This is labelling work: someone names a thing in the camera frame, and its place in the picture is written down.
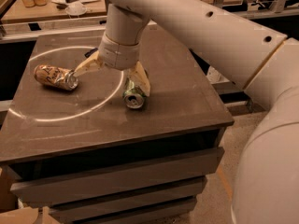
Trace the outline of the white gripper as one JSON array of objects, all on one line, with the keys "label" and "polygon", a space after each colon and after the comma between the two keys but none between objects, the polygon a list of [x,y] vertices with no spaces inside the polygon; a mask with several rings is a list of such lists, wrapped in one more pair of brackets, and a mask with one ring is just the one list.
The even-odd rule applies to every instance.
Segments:
[{"label": "white gripper", "polygon": [[150,96],[150,81],[139,59],[140,45],[127,46],[112,41],[103,34],[98,51],[80,63],[74,70],[74,76],[80,77],[102,68],[103,64],[117,70],[126,70],[127,76],[146,96]]}]

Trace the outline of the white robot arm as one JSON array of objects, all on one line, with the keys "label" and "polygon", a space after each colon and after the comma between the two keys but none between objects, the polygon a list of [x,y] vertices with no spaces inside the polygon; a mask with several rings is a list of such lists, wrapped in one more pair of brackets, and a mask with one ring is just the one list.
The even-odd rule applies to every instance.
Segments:
[{"label": "white robot arm", "polygon": [[106,0],[99,54],[81,68],[127,70],[155,21],[268,114],[235,177],[234,224],[299,224],[299,42],[199,0]]}]

